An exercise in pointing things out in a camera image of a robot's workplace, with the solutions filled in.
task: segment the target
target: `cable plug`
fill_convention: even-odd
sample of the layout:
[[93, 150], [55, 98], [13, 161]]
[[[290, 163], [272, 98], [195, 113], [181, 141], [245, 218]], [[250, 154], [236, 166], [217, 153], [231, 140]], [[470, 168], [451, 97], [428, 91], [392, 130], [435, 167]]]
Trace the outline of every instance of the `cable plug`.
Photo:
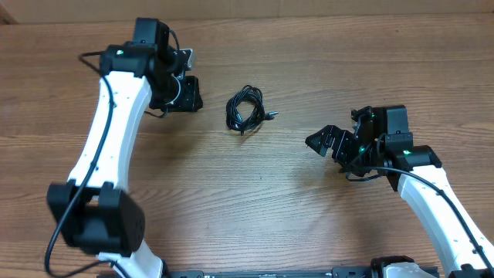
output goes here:
[[267, 113], [264, 116], [264, 120], [274, 120], [275, 119], [275, 115], [278, 115], [278, 114], [279, 114], [279, 112], [277, 112], [277, 111]]

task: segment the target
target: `tabletop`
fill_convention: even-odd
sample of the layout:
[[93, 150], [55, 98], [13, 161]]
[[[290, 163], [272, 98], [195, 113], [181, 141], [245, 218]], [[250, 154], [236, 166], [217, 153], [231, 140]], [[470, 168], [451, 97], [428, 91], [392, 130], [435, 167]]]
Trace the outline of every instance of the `tabletop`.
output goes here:
[[[304, 144], [350, 110], [404, 104], [470, 216], [494, 240], [494, 15], [173, 20], [197, 54], [204, 108], [144, 116], [130, 195], [171, 270], [318, 270], [407, 255], [440, 266], [385, 178], [349, 183]], [[0, 26], [0, 276], [44, 276], [53, 181], [77, 162], [98, 77], [76, 59], [131, 39], [133, 22]], [[241, 137], [225, 105], [244, 85], [279, 111]], [[93, 261], [62, 239], [52, 268]], [[93, 277], [106, 268], [90, 270]]]

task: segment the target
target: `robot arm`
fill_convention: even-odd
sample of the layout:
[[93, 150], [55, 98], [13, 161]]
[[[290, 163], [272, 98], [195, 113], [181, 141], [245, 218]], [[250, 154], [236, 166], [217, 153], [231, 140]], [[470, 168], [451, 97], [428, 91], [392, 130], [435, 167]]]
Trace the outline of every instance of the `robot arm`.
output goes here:
[[[494, 247], [456, 198], [434, 151], [429, 146], [413, 145], [406, 108], [365, 107], [353, 110], [351, 116], [357, 122], [353, 134], [326, 126], [309, 136], [306, 144], [322, 156], [332, 148], [332, 158], [342, 166], [340, 172], [346, 172], [347, 178], [350, 173], [363, 177], [373, 169], [378, 170], [378, 175], [349, 181], [387, 177], [391, 187], [400, 193], [424, 226], [446, 277], [480, 277], [480, 273], [488, 273], [494, 262]], [[404, 175], [407, 173], [429, 181], [439, 192], [417, 178]], [[461, 219], [446, 199], [451, 200]], [[381, 264], [379, 277], [404, 277], [410, 267], [407, 263], [411, 262], [399, 260]]]
[[[185, 76], [192, 68], [194, 51], [179, 49], [178, 42], [177, 49], [169, 46], [171, 32], [156, 19], [137, 19], [133, 41], [108, 46], [100, 55], [104, 78], [83, 153], [68, 182], [51, 184], [47, 194], [52, 214], [60, 223], [91, 169], [109, 114], [111, 88], [113, 116], [105, 144], [61, 233], [68, 246], [112, 262], [117, 273], [126, 278], [170, 276], [164, 261], [144, 241], [144, 213], [127, 194], [130, 156], [142, 115], [148, 105], [165, 113], [202, 108], [198, 79]], [[98, 205], [88, 205], [94, 198]]]

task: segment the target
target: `wooden surface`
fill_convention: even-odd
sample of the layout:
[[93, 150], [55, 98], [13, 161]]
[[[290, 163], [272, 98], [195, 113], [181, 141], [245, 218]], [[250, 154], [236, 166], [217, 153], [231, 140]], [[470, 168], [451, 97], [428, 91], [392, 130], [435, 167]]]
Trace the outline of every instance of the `wooden surface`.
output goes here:
[[[312, 270], [438, 257], [384, 178], [350, 184], [304, 144], [350, 109], [405, 104], [416, 144], [494, 240], [494, 15], [167, 21], [198, 53], [205, 107], [144, 117], [130, 163], [146, 240], [172, 270]], [[76, 60], [131, 38], [132, 22], [0, 26], [0, 276], [43, 276], [52, 181], [75, 165], [98, 95]], [[255, 134], [225, 126], [242, 86], [277, 110]], [[59, 240], [55, 270], [92, 261]]]
[[0, 0], [18, 23], [251, 19], [494, 11], [494, 0]]

